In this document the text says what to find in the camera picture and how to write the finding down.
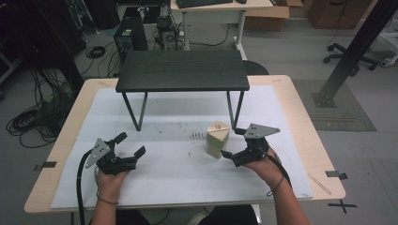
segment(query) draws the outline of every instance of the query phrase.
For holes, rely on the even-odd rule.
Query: black small table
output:
[[[226,91],[231,125],[235,128],[244,92],[249,89],[239,51],[132,51],[116,86],[137,131],[143,124],[148,92]],[[240,91],[235,118],[230,91]],[[139,123],[126,95],[129,92],[145,93]]]

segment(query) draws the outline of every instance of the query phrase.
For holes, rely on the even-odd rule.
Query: desk leg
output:
[[[246,14],[246,10],[242,10],[239,13],[239,25],[237,27],[237,37],[234,37],[235,45],[237,46],[237,49],[240,51],[240,54],[242,55],[243,60],[248,59],[246,57],[246,53],[242,47],[242,34],[243,34],[243,26],[245,24],[245,14]]]
[[[134,124],[135,129],[137,129],[137,131],[140,131],[141,127],[143,125],[144,112],[145,112],[145,106],[146,106],[146,100],[147,100],[147,97],[148,97],[148,93],[145,92],[143,107],[141,109],[141,114],[140,114],[140,122],[138,124],[137,124],[137,120],[135,119],[134,112],[132,111],[132,108],[131,108],[131,105],[130,105],[129,99],[127,98],[126,93],[122,93],[122,96],[123,96],[123,99],[126,102],[126,106],[127,106],[127,109],[129,110],[129,114],[131,116],[132,123]]]
[[[231,104],[231,96],[229,94],[229,91],[226,92],[226,98],[228,101],[228,109],[229,109],[229,117],[231,119],[231,126],[232,129],[235,129],[237,127],[237,120],[239,119],[239,114],[240,114],[240,108],[242,106],[242,101],[243,101],[243,96],[245,92],[241,91],[239,95],[239,101],[237,102],[237,114],[234,118],[234,112],[232,112],[232,104]]]
[[[189,51],[190,50],[190,40],[188,39],[188,25],[186,22],[186,15],[187,12],[182,12],[182,30],[184,31],[184,50]]]

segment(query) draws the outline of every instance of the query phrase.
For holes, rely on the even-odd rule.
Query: open cardboard box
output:
[[[249,30],[281,31],[284,20],[290,17],[290,8],[302,7],[300,0],[281,0],[277,2],[279,2],[278,6],[248,10],[244,28]]]

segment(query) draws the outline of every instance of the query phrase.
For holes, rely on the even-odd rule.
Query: black column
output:
[[[334,107],[333,98],[354,66],[372,45],[398,8],[398,0],[378,0],[368,19],[355,35],[343,58],[319,93],[313,94],[317,107]]]

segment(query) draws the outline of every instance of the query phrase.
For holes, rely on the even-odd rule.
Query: gray floor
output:
[[[391,28],[398,26],[395,22]],[[191,41],[217,43],[224,38],[226,25],[195,25],[191,30]],[[153,27],[147,27],[147,38],[151,39]],[[195,49],[232,49],[233,36],[237,31],[230,26],[226,42],[219,47],[191,46]],[[337,65],[337,61],[324,64],[328,55],[326,46],[334,35],[333,30],[314,30],[305,20],[290,20],[282,32],[245,31],[243,47],[249,60],[266,67],[270,74],[285,74],[292,79],[327,79]],[[87,33],[87,47],[105,45],[113,40],[110,32],[99,35]],[[347,46],[354,31],[340,31],[334,41]],[[382,58],[386,48],[376,44],[372,50],[375,57]],[[103,77],[108,69],[109,58],[100,65],[95,60],[85,79]],[[84,52],[76,56],[80,71],[85,70],[90,61]],[[313,224],[396,224],[398,221],[398,65],[378,67],[374,71],[360,67],[355,77],[346,80],[347,85],[367,113],[377,132],[330,132],[319,131],[319,137],[329,156],[341,173],[346,190],[345,204],[357,207],[328,206],[339,201],[303,202],[302,207]],[[1,192],[0,218],[2,224],[70,224],[70,214],[26,214],[24,203],[35,185],[39,172],[34,167],[46,160],[51,146],[39,149],[24,148],[18,137],[9,135],[6,123],[34,104],[34,83],[26,68],[14,72],[0,90],[6,99],[0,101],[0,149],[1,149]],[[38,142],[38,134],[26,137],[27,142]],[[276,224],[272,204],[260,205],[263,224]],[[170,215],[162,224],[185,224],[196,212],[203,208],[171,209]],[[151,222],[162,219],[166,210],[145,210]]]

